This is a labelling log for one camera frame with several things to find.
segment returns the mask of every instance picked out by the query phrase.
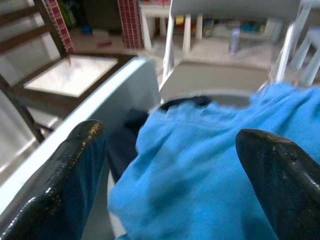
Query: white floor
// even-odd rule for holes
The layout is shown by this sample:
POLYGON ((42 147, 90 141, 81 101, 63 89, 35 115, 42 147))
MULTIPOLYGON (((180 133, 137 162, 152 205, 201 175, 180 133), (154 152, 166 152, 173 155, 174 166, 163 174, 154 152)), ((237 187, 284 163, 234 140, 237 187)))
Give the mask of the white floor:
MULTIPOLYGON (((125 48, 121 36, 108 35, 107 32, 103 31, 93 32, 93 35, 83 35, 78 29, 74 29, 70 32, 70 35, 76 52, 127 53, 152 58, 156 63, 158 83, 161 84, 166 43, 164 37, 155 38, 152 41, 153 48, 151 50, 136 50, 125 48), (108 40, 112 42, 111 45, 98 47, 99 43, 108 40)), ((184 55, 182 51, 183 36, 173 36, 173 42, 176 63, 182 59, 187 59, 196 62, 232 64, 268 70, 275 63, 280 51, 278 45, 272 45, 269 42, 243 40, 240 43, 239 52, 235 56, 231 56, 228 53, 228 38, 210 37, 195 40, 193 37, 191 39, 191 51, 184 55)))

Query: white chair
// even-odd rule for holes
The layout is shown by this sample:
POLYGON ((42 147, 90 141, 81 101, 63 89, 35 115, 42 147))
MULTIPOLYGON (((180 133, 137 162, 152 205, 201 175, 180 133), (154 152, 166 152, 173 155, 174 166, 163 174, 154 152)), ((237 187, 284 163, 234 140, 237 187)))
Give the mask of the white chair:
POLYGON ((177 15, 214 15, 226 18, 277 19, 291 23, 285 38, 283 51, 276 69, 271 75, 272 82, 284 79, 285 69, 292 49, 295 21, 300 9, 299 0, 172 0, 168 20, 165 55, 163 60, 163 82, 160 93, 164 100, 186 95, 190 92, 215 95, 248 97, 266 81, 268 74, 263 69, 243 68, 230 65, 201 64, 183 61, 174 66, 173 30, 177 15))
POLYGON ((292 82, 304 87, 310 87, 320 67, 320 28, 311 28, 307 32, 304 41, 296 51, 287 69, 286 77, 292 82), (302 70, 304 60, 309 48, 314 46, 315 54, 308 65, 302 70))

